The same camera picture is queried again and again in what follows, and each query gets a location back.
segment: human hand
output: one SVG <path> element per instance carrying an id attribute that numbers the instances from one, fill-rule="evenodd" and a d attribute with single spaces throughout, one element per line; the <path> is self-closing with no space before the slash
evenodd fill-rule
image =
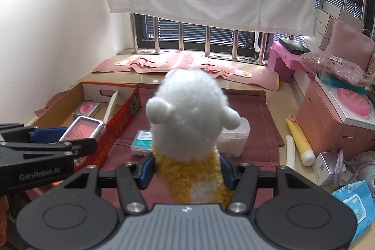
<path id="1" fill-rule="evenodd" d="M 6 196 L 0 197 L 0 246 L 6 242 L 6 211 L 9 205 Z"/>

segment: yellow knitted sweater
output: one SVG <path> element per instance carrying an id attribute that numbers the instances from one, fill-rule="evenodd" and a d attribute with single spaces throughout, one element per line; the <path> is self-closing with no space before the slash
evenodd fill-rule
<path id="1" fill-rule="evenodd" d="M 220 203 L 224 208 L 232 191 L 224 184 L 217 149 L 203 161 L 175 161 L 153 148 L 156 173 L 166 182 L 175 203 Z"/>

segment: clear plastic wrap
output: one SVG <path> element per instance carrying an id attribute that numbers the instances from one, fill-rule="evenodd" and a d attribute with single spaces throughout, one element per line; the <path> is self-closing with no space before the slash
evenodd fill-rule
<path id="1" fill-rule="evenodd" d="M 375 79 L 355 63 L 328 56 L 323 51 L 303 54 L 301 65 L 308 72 L 319 74 L 321 80 L 334 76 L 357 87 L 375 85 Z"/>

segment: white stuffed animal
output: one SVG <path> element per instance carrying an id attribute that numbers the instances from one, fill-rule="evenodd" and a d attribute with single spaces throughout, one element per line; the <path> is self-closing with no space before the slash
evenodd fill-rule
<path id="1" fill-rule="evenodd" d="M 173 200 L 225 206 L 231 192 L 224 185 L 215 144 L 223 127 L 240 125 L 240 116 L 216 81 L 201 70 L 172 70 L 148 100 L 146 115 L 157 173 Z"/>

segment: metal screw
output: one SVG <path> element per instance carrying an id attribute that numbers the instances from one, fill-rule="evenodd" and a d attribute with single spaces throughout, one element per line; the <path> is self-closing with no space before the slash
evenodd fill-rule
<path id="1" fill-rule="evenodd" d="M 131 202 L 131 203 L 128 203 L 126 205 L 126 209 L 129 211 L 129 212 L 132 212 L 132 213 L 139 213 L 139 212 L 142 212 L 144 210 L 145 206 L 143 203 L 140 203 L 140 202 Z"/>
<path id="2" fill-rule="evenodd" d="M 234 213 L 241 213 L 247 209 L 247 205 L 243 202 L 232 202 L 229 205 L 229 210 Z"/>

